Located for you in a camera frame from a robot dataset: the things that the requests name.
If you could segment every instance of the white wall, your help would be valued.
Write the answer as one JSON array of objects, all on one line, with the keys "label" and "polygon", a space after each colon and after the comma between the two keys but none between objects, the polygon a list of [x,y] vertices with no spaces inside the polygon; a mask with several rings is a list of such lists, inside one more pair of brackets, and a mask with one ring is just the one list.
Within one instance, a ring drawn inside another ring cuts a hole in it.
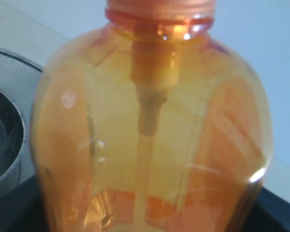
[{"label": "white wall", "polygon": [[[2,0],[67,38],[106,22],[105,0]],[[212,35],[242,54],[268,93],[275,155],[290,166],[290,0],[218,0]]]}]

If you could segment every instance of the black countertop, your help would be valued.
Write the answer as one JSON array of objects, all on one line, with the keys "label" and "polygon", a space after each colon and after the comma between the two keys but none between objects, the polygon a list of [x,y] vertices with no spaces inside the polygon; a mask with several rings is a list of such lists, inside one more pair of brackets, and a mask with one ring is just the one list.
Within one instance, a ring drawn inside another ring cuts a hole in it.
[{"label": "black countertop", "polygon": [[[0,198],[0,232],[49,232],[36,177]],[[290,204],[263,188],[243,232],[290,232]]]}]

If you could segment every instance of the metal bowl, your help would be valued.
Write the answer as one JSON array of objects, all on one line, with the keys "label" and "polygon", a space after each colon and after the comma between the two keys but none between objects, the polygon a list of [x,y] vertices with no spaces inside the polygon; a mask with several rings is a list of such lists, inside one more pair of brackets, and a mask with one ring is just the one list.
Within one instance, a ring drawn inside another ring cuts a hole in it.
[{"label": "metal bowl", "polygon": [[0,196],[34,175],[29,120],[42,69],[0,48]]}]

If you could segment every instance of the orange cap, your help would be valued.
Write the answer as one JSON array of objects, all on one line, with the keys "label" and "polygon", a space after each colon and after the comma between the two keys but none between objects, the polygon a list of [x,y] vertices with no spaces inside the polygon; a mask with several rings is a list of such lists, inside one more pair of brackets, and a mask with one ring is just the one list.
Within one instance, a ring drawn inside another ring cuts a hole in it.
[{"label": "orange cap", "polygon": [[153,19],[193,19],[212,15],[216,0],[107,0],[110,10]]}]

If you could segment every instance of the bottle neck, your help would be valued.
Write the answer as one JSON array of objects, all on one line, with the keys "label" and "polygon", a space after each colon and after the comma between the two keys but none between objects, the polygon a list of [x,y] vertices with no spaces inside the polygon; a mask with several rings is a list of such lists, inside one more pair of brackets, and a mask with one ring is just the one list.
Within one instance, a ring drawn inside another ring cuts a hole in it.
[{"label": "bottle neck", "polygon": [[142,18],[106,9],[106,17],[113,25],[131,32],[140,39],[170,41],[189,40],[206,33],[213,25],[213,15],[193,19],[163,20]]}]

